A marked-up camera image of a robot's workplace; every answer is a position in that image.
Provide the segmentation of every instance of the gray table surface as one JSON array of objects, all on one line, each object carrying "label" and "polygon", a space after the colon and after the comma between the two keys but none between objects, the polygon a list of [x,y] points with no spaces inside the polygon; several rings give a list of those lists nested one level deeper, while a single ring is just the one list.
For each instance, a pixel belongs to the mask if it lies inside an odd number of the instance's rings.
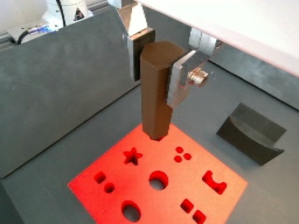
[{"label": "gray table surface", "polygon": [[[157,24],[171,21],[152,12],[149,16]],[[173,39],[175,32],[187,32],[188,27],[172,24],[167,31],[169,36],[164,39]],[[185,43],[187,38],[175,41]],[[204,88],[192,89],[173,111],[172,122],[248,182],[227,223],[295,224],[299,113],[209,62],[204,69],[209,81]],[[216,136],[240,102],[287,129],[275,146],[284,153],[261,167]],[[140,87],[136,87],[2,180],[24,223],[94,223],[66,184],[141,122],[140,108]]]}]

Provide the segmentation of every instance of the dark gray bracket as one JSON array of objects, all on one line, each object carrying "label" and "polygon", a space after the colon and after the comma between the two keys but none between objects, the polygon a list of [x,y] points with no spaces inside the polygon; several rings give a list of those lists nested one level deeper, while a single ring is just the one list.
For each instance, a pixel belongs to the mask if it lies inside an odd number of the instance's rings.
[{"label": "dark gray bracket", "polygon": [[259,165],[264,165],[284,152],[273,147],[284,133],[281,126],[240,103],[223,123],[217,135]]}]

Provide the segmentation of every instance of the circular hole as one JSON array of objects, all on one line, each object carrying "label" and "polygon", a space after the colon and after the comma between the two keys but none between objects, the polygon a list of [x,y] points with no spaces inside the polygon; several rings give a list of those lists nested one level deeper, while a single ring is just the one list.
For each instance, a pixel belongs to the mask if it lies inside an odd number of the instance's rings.
[{"label": "circular hole", "polygon": [[183,157],[184,157],[187,160],[191,160],[191,159],[192,159],[192,155],[191,155],[189,153],[185,153],[185,154],[183,155]]},{"label": "circular hole", "polygon": [[148,181],[156,191],[161,191],[168,186],[168,177],[161,171],[152,172]]},{"label": "circular hole", "polygon": [[140,220],[141,218],[140,209],[133,201],[126,200],[122,203],[122,215],[132,222],[137,222]]},{"label": "circular hole", "polygon": [[176,163],[180,163],[180,162],[183,161],[183,158],[181,158],[180,156],[176,156],[176,157],[173,158],[173,161],[175,161]]},{"label": "circular hole", "polygon": [[183,153],[183,147],[176,147],[175,150],[176,150],[177,153]]},{"label": "circular hole", "polygon": [[110,183],[106,183],[104,186],[105,193],[112,193],[114,191],[114,185]]}]

